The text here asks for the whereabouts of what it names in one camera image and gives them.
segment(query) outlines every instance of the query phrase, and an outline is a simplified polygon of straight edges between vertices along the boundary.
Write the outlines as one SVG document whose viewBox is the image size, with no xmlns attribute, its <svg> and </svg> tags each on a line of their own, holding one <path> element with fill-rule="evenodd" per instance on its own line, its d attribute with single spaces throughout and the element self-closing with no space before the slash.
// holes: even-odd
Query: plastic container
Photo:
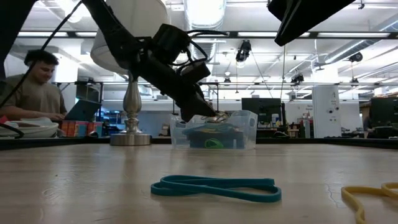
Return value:
<svg viewBox="0 0 398 224">
<path fill-rule="evenodd" d="M 198 115 L 184 123 L 172 115 L 170 134 L 175 149 L 254 149 L 257 114 L 235 111 L 222 123 L 212 123 L 211 118 Z"/>
</svg>

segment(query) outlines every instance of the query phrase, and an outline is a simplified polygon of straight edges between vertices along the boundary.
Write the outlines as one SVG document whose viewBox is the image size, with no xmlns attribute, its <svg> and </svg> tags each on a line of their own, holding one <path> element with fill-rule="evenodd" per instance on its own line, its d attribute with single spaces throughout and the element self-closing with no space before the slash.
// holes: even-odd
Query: white lamp shade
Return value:
<svg viewBox="0 0 398 224">
<path fill-rule="evenodd" d="M 114 15 L 134 37 L 153 37 L 160 25 L 168 24 L 167 9 L 161 0 L 107 0 Z M 127 74 L 119 67 L 98 30 L 91 50 L 94 63 L 109 71 Z"/>
</svg>

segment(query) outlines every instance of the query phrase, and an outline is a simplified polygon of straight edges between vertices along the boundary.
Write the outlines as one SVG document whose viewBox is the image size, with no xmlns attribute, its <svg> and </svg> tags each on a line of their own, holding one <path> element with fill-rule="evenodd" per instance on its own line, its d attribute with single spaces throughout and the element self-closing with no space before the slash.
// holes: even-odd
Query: ceiling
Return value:
<svg viewBox="0 0 398 224">
<path fill-rule="evenodd" d="M 53 30 L 65 16 L 65 11 L 57 2 L 63 2 L 66 6 L 73 5 L 74 0 L 43 0 L 38 1 L 28 19 L 26 20 L 22 30 Z M 325 22 L 314 27 L 315 31 L 375 31 L 374 28 L 380 23 L 396 16 L 398 20 L 398 0 L 368 0 L 364 1 L 365 7 L 359 10 L 359 1 L 349 5 L 340 12 L 331 16 Z M 182 0 L 167 0 L 166 5 L 171 24 L 183 29 L 185 16 Z M 84 7 L 80 14 L 83 16 L 78 22 L 67 22 L 62 30 L 64 31 L 96 31 L 97 26 Z M 245 31 L 277 31 L 280 22 L 267 10 L 266 1 L 256 0 L 227 0 L 227 7 L 221 30 L 245 30 Z M 17 39 L 16 45 L 42 45 L 45 39 Z M 231 81 L 236 82 L 281 82 L 282 75 L 286 74 L 286 79 L 290 82 L 293 73 L 288 73 L 302 62 L 306 62 L 314 55 L 330 54 L 352 40 L 333 40 L 319 39 L 294 40 L 287 44 L 285 48 L 278 46 L 272 39 L 252 39 L 252 54 L 245 61 L 243 68 L 237 68 L 234 61 L 236 49 L 240 46 L 241 39 L 225 39 L 217 45 L 215 59 L 212 61 L 212 75 L 208 81 L 218 80 L 222 82 L 226 77 L 225 73 L 229 72 Z M 107 71 L 97 66 L 89 56 L 93 39 L 54 39 L 50 45 L 57 46 L 75 57 L 81 65 L 79 76 L 93 77 L 96 81 L 120 82 L 113 72 Z M 364 50 L 361 53 L 364 60 L 359 63 L 351 64 L 347 61 L 334 63 L 339 71 L 339 81 L 349 82 L 352 76 L 361 76 L 361 74 L 369 74 L 372 71 L 397 62 L 398 52 L 394 48 L 398 47 L 396 40 L 382 40 Z M 313 70 L 311 66 L 300 69 L 306 82 L 312 81 Z M 380 82 L 394 78 L 398 75 L 397 69 L 390 69 L 388 72 L 377 73 L 368 76 L 361 82 Z"/>
</svg>

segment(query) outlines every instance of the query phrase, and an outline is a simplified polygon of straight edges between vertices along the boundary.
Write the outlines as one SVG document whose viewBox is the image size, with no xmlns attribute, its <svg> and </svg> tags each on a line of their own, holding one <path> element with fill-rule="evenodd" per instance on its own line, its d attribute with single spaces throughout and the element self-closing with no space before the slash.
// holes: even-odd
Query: desk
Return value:
<svg viewBox="0 0 398 224">
<path fill-rule="evenodd" d="M 0 158 L 2 223 L 354 224 L 342 186 L 398 181 L 395 150 L 322 144 L 248 151 L 82 144 L 0 151 Z M 151 195 L 150 184 L 169 174 L 275 178 L 282 201 Z M 359 198 L 369 223 L 398 220 L 396 201 Z"/>
</svg>

